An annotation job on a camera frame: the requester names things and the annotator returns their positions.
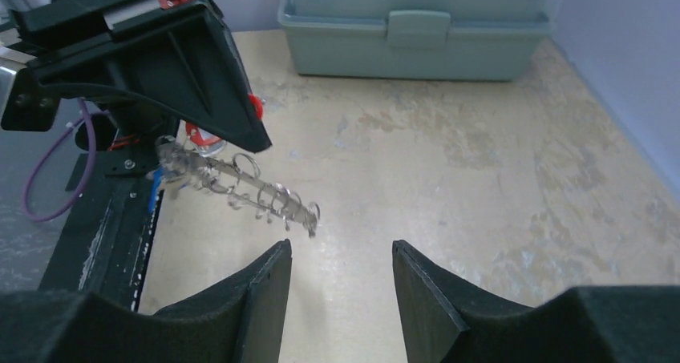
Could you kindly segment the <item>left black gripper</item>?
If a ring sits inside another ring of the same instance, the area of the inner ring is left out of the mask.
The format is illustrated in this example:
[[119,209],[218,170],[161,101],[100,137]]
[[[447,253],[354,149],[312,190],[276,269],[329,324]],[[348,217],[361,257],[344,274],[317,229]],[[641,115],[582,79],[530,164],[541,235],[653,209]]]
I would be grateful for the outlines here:
[[213,0],[51,0],[11,10],[1,42],[14,71],[4,130],[47,131],[78,99],[127,134],[182,119],[248,152],[272,145]]

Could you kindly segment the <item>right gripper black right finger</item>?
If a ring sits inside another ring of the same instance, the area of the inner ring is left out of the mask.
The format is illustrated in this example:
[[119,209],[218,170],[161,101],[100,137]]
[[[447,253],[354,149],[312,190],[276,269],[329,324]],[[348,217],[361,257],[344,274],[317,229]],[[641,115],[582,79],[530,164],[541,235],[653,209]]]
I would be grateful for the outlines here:
[[532,308],[485,291],[405,240],[392,245],[410,362],[676,362],[676,285],[576,286]]

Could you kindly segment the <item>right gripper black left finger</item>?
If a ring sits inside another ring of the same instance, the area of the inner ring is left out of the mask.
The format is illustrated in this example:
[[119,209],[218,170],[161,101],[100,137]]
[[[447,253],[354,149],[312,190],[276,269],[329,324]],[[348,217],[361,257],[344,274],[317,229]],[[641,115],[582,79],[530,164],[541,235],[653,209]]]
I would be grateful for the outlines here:
[[93,292],[1,297],[4,362],[275,362],[292,248],[281,240],[251,264],[152,315]]

